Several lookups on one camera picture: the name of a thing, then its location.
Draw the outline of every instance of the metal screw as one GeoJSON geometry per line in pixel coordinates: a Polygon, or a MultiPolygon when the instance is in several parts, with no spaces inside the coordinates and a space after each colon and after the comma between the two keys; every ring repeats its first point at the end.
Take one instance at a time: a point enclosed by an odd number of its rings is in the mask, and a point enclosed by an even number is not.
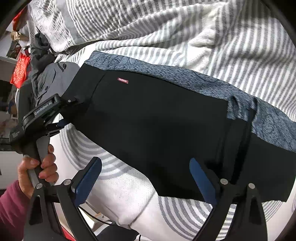
{"type": "Polygon", "coordinates": [[[70,179],[66,179],[66,180],[63,182],[63,184],[64,184],[65,186],[67,186],[67,185],[71,184],[71,180],[70,180],[70,179]]]}
{"type": "Polygon", "coordinates": [[[38,183],[38,184],[36,185],[36,188],[37,188],[37,189],[40,189],[40,188],[42,188],[42,186],[43,186],[42,183],[38,183]]]}
{"type": "Polygon", "coordinates": [[[220,183],[222,183],[223,185],[227,185],[228,184],[228,181],[225,178],[222,178],[220,180],[220,183]]]}
{"type": "Polygon", "coordinates": [[[251,188],[251,189],[254,189],[255,188],[255,185],[253,184],[253,183],[249,183],[249,188],[251,188]]]}

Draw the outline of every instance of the blue gripper pad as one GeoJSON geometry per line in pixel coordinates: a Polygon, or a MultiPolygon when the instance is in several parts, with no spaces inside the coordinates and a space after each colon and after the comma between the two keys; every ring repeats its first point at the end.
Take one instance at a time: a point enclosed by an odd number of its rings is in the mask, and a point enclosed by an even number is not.
{"type": "Polygon", "coordinates": [[[78,207],[80,204],[85,203],[96,180],[98,179],[98,176],[102,171],[102,161],[100,158],[93,157],[89,164],[91,164],[91,162],[93,162],[93,164],[90,167],[88,167],[88,165],[85,167],[85,169],[89,168],[89,170],[83,176],[82,180],[75,190],[76,198],[74,204],[76,207],[78,207]]]}
{"type": "Polygon", "coordinates": [[[190,159],[189,169],[205,202],[215,206],[217,204],[215,188],[194,158],[190,159]]]}

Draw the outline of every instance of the red label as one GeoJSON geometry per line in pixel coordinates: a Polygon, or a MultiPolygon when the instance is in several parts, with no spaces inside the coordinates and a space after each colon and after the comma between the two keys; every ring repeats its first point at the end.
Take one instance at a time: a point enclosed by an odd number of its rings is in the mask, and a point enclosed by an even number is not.
{"type": "Polygon", "coordinates": [[[119,81],[121,81],[121,82],[123,82],[123,83],[128,84],[128,80],[124,80],[124,79],[122,79],[122,78],[117,78],[117,80],[119,80],[119,81]]]}

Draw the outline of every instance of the maroon sleeve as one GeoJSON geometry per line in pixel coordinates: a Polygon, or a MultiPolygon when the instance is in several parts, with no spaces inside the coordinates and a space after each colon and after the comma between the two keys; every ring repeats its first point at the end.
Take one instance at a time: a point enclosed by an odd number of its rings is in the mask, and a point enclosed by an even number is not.
{"type": "Polygon", "coordinates": [[[29,202],[18,181],[11,184],[0,197],[0,240],[23,239],[29,202]]]}

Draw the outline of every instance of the black fabric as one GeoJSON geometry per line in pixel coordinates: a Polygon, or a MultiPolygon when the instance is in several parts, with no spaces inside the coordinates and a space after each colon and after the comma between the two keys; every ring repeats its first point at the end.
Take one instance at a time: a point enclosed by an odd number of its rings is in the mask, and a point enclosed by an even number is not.
{"type": "Polygon", "coordinates": [[[133,229],[125,229],[111,225],[102,230],[96,237],[99,241],[134,241],[139,233],[133,229]]]}
{"type": "Polygon", "coordinates": [[[38,95],[38,81],[37,78],[42,73],[47,65],[55,60],[55,56],[49,53],[50,45],[42,33],[35,35],[34,44],[31,47],[30,64],[31,71],[28,80],[32,83],[34,97],[38,95]]]}
{"type": "Polygon", "coordinates": [[[263,202],[286,201],[291,192],[296,154],[251,135],[251,111],[249,122],[230,120],[227,101],[142,74],[86,64],[63,95],[74,96],[84,105],[62,112],[63,117],[146,175],[160,196],[203,201],[189,171],[192,157],[219,178],[230,180],[243,169],[240,184],[254,183],[263,202]],[[234,166],[238,157],[245,165],[234,166]]]}
{"type": "Polygon", "coordinates": [[[13,151],[13,148],[9,142],[9,138],[0,138],[0,151],[13,151]]]}
{"type": "Polygon", "coordinates": [[[17,119],[18,123],[22,122],[23,117],[35,107],[35,98],[32,89],[32,83],[26,80],[20,88],[17,119]]]}

